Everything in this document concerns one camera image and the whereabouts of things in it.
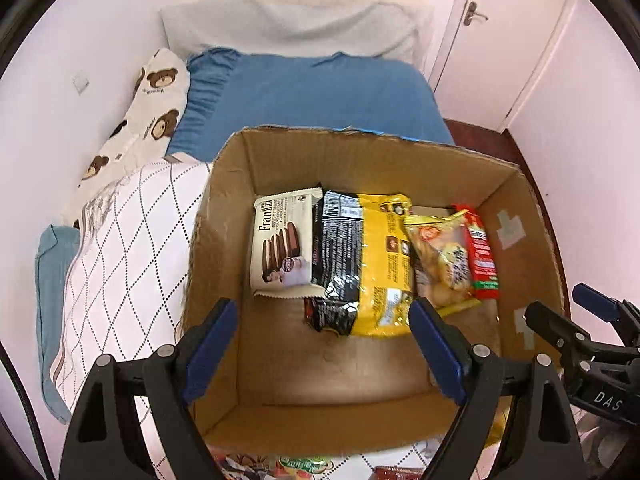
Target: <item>white wall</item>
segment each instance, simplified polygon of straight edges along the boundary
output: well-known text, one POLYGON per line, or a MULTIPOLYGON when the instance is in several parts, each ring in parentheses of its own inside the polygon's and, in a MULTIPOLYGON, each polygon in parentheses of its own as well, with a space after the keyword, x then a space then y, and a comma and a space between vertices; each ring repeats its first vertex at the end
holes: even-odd
MULTIPOLYGON (((640 306, 640 72, 588 0, 509 130, 548 208, 569 290, 585 282, 640 306)), ((606 342, 615 332, 572 305, 606 342)))
MULTIPOLYGON (((0 80, 4 146, 0 254, 0 338, 40 421, 57 472, 65 426, 46 410, 38 386, 33 258, 84 169, 130 102, 139 67, 166 44, 158 9, 188 0, 57 0, 0 80), (78 96, 71 78, 84 71, 78 96)), ((453 0, 436 4, 434 62, 453 0)), ((0 412, 38 463, 17 396, 0 372, 0 412)))

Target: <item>wooden floor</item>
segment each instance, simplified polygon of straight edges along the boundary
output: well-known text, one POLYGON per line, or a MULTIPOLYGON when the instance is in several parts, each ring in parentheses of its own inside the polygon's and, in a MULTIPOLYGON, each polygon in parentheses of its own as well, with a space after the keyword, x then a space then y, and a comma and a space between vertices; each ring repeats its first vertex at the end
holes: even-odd
POLYGON ((562 287, 564 288, 565 314, 570 317, 571 313, 569 310, 569 293, 564 277, 562 259, 560 258, 560 249, 558 248, 558 242, 556 241, 556 234, 554 233, 553 226, 551 225, 549 214, 546 211, 544 198, 541 195, 540 190, 536 185, 536 181, 533 179, 533 175, 529 171, 529 167, 527 166, 522 153, 520 153, 520 149, 518 148, 515 140, 513 140, 513 137, 511 137, 511 134, 508 130, 505 130, 503 134, 499 134, 498 132, 487 130, 485 128, 481 128, 480 126, 459 123, 457 121, 450 121, 448 119, 445 119, 445 122, 449 127, 449 131, 451 132, 453 140, 458 146, 463 146, 464 148, 474 150, 475 152, 485 153, 486 155, 501 158, 502 160, 513 162, 520 166, 522 173, 524 173, 524 175, 527 177, 527 180, 531 184, 531 187, 536 194, 538 203, 540 204, 542 217, 545 221, 546 230, 549 232, 551 240, 554 244, 556 260, 558 261, 560 278, 562 280, 562 287))

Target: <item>red snack package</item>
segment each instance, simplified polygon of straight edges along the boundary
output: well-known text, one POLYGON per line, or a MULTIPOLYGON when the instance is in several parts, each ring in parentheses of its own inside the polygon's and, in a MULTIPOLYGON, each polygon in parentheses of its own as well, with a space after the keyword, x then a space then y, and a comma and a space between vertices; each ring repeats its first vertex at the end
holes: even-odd
POLYGON ((378 466, 374 472, 376 480, 420 480, 424 470, 417 467, 378 466))
POLYGON ((474 286, 474 296, 478 300, 497 300, 498 274, 495 272, 494 257, 486 240, 484 224, 472 207, 457 205, 456 211, 465 212, 465 237, 469 258, 469 271, 474 286))

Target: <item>metal bolt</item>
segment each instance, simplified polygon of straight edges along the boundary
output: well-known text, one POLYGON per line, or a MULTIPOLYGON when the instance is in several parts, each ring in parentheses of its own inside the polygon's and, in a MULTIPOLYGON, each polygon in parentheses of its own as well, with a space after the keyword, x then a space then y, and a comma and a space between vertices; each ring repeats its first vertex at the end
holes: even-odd
POLYGON ((102 354, 100 357, 98 357, 98 358, 95 360, 95 363, 96 363, 98 366, 106 366, 106 365, 108 365, 110 362, 111 362, 111 356, 110 356, 110 355, 108 355, 108 354, 102 354))
POLYGON ((173 345, 162 345, 158 350, 158 355, 160 357, 169 357, 174 353, 175 346, 173 345))
POLYGON ((551 364, 551 357, 546 354, 538 354, 536 356, 536 361, 538 361, 543 366, 549 366, 551 364))
POLYGON ((485 345, 476 345, 474 346, 474 354, 478 357, 489 357, 491 350, 489 350, 488 346, 485 345))

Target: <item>tape piece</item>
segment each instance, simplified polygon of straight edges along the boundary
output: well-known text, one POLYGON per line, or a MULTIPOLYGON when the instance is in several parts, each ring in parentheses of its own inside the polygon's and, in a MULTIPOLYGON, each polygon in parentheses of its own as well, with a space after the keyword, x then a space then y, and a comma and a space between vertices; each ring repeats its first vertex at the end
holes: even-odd
POLYGON ((524 349, 533 350, 536 347, 536 333, 527 326, 527 322, 524 319, 526 309, 525 307, 514 310, 513 320, 516 325, 516 334, 522 334, 522 338, 524 339, 524 349))
POLYGON ((508 249, 515 245, 527 235, 522 227, 520 217, 516 215, 513 218, 509 218, 506 209, 498 213, 498 220, 501 225, 498 229, 498 238, 500 238, 503 249, 508 249))

